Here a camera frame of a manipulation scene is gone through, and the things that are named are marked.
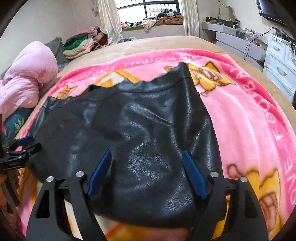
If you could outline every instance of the window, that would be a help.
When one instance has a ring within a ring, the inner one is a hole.
[[[120,21],[135,23],[145,17],[154,17],[169,8],[180,11],[178,0],[115,0]]]

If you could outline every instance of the cable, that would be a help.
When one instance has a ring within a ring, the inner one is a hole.
[[[261,34],[259,37],[264,36],[265,34],[267,34],[267,33],[268,33],[270,30],[272,30],[272,29],[275,29],[275,30],[276,30],[275,27],[272,27],[272,28],[270,28],[266,33]],[[247,58],[247,56],[248,56],[248,54],[249,54],[249,50],[250,50],[250,47],[251,47],[251,43],[253,43],[257,38],[258,38],[258,37],[254,38],[252,41],[250,41],[250,43],[247,44],[247,46],[246,46],[246,48],[245,48],[245,50],[244,50],[244,60],[246,60],[246,58]]]
[[[219,7],[219,15],[218,15],[218,18],[220,17],[221,6],[224,6],[225,8],[229,8],[229,6],[226,7],[224,4],[221,4],[220,7]]]

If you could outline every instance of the black leather fabric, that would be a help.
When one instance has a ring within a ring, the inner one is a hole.
[[[89,179],[110,149],[111,168],[92,199],[96,213],[142,226],[193,226],[202,207],[187,180],[182,152],[210,171],[222,174],[222,165],[210,116],[186,64],[152,82],[90,86],[56,102],[46,101],[36,120],[42,124],[30,130],[43,146],[28,162],[40,181],[81,170]]]

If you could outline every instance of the window sill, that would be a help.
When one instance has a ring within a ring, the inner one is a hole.
[[[152,26],[162,26],[162,25],[183,25],[183,23],[156,23]],[[132,31],[132,30],[139,30],[139,29],[144,29],[142,25],[138,25],[138,26],[133,26],[133,27],[127,27],[127,28],[123,28],[122,31]]]

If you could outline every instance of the dresser drawer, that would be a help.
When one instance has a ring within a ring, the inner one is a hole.
[[[296,55],[292,52],[291,47],[287,46],[285,63],[289,69],[296,74]]]
[[[275,72],[292,91],[296,91],[296,76],[282,62],[267,51],[264,65]]]
[[[283,42],[272,37],[271,35],[269,36],[267,49],[282,60],[285,60],[286,47],[287,45],[285,45]]]
[[[263,73],[266,75],[266,77],[275,84],[277,88],[280,89],[280,91],[287,97],[290,103],[293,101],[294,93],[283,83],[280,79],[278,79],[278,76],[269,68],[264,67]]]

